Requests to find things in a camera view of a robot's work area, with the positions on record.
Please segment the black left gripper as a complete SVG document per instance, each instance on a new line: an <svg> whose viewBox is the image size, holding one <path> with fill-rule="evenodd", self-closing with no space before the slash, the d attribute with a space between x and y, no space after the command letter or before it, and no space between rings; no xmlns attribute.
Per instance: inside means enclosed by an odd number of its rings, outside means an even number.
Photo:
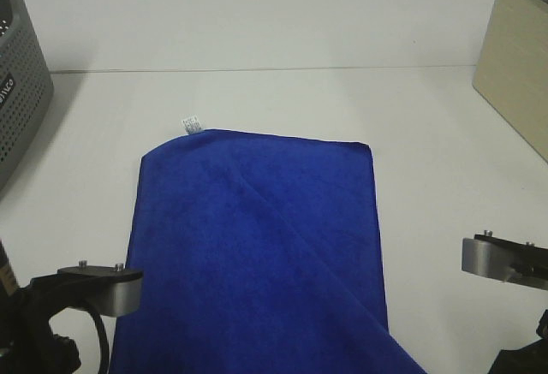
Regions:
<svg viewBox="0 0 548 374"><path fill-rule="evenodd" d="M87 312L98 334L99 373L107 372L107 335L99 313L81 298L67 276L35 277L28 286L1 298L1 372L74 373L80 366L75 341L55 334L50 320L75 307Z"/></svg>

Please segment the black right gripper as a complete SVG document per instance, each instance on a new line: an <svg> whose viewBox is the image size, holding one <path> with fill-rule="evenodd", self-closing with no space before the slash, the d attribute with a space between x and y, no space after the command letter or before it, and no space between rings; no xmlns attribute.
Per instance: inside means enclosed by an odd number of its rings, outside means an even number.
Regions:
<svg viewBox="0 0 548 374"><path fill-rule="evenodd" d="M489 374L545 374L547 372L547 311L536 329L539 339L515 350L501 350L495 358Z"/></svg>

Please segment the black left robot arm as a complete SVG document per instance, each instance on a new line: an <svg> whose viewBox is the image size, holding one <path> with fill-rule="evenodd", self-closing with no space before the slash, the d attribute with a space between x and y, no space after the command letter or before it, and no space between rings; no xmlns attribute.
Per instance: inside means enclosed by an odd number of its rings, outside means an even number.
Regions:
<svg viewBox="0 0 548 374"><path fill-rule="evenodd" d="M67 308L87 312L98 334L100 363L110 364L104 323L87 297L105 288L108 280L96 276L57 273L36 277L19 286L7 253L1 251L1 372L73 373L81 366L78 348L69 337L55 334L53 316Z"/></svg>

